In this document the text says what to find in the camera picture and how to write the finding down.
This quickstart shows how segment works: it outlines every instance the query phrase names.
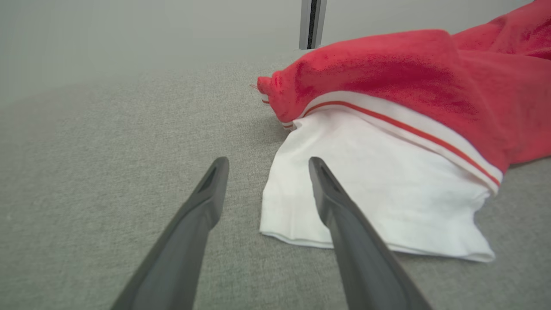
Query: gray tablecloth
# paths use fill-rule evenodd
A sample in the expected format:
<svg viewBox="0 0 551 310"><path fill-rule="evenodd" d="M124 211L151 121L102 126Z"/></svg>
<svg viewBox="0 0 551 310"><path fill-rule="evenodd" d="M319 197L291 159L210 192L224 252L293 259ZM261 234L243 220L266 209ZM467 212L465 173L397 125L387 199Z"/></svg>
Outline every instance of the gray tablecloth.
<svg viewBox="0 0 551 310"><path fill-rule="evenodd" d="M56 89L0 110L0 309L108 309L217 156L230 160L196 309L346 309L332 250L258 233L287 132L249 87L277 60ZM399 255L436 309L548 309L551 159L512 168L477 223L491 264Z"/></svg>

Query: black strip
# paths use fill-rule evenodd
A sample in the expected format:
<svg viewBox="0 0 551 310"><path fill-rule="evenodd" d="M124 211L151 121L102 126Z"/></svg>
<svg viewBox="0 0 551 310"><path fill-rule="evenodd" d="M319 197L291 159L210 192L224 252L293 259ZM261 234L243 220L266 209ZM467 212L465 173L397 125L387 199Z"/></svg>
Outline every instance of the black strip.
<svg viewBox="0 0 551 310"><path fill-rule="evenodd" d="M310 27L308 28L308 47L307 49L312 48L312 40L314 38L314 24L316 23L316 7L319 0L312 0L312 5L310 6Z"/></svg>

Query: red and white garment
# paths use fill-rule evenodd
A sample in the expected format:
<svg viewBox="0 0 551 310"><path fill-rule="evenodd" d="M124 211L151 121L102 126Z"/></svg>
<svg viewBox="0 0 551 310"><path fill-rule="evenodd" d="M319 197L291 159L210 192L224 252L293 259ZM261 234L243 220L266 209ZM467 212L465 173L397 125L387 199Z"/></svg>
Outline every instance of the red and white garment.
<svg viewBox="0 0 551 310"><path fill-rule="evenodd" d="M363 184L350 196L391 248L488 261L493 253L472 223L487 196L479 185L496 194L511 163L551 154L551 1L536 0L453 36L421 30L332 44L271 78L258 78L257 86L283 126L297 129L274 159L261 232L289 243L331 246L317 215L303 214L315 206L304 198L311 184L301 171L316 155L348 187ZM373 148L387 156L368 151ZM392 162L391 171L377 169ZM408 163L423 169L408 169ZM388 183L386 191L377 187L377 178L393 179L388 173L407 182ZM470 191L458 194L446 185L428 190L422 183L431 178ZM387 197L425 191L412 198L423 207L389 202L375 188ZM452 206L464 210L454 215ZM455 226L461 228L446 230ZM469 243L466 236L477 234L478 245Z"/></svg>

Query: white trim with red stripe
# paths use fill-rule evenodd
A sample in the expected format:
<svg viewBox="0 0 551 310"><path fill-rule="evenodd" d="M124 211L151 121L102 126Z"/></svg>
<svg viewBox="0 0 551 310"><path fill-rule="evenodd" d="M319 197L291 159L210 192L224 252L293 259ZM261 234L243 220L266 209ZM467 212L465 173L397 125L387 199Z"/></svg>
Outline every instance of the white trim with red stripe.
<svg viewBox="0 0 551 310"><path fill-rule="evenodd" d="M484 181L494 194L503 173L490 164L463 136L442 123L403 105L355 92L330 92L312 100L297 118L316 110L350 111L401 138L440 154ZM292 122L282 123L285 128Z"/></svg>

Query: white fabric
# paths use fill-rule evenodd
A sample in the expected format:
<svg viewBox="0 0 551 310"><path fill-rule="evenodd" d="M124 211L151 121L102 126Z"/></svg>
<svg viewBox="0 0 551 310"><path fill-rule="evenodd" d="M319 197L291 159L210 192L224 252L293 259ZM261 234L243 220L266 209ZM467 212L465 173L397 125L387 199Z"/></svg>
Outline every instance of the white fabric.
<svg viewBox="0 0 551 310"><path fill-rule="evenodd" d="M318 156L392 250L495 258L473 222L490 192L466 170L346 111L317 111L294 125L264 189L261 233L290 244L333 247L308 171L308 160Z"/></svg>

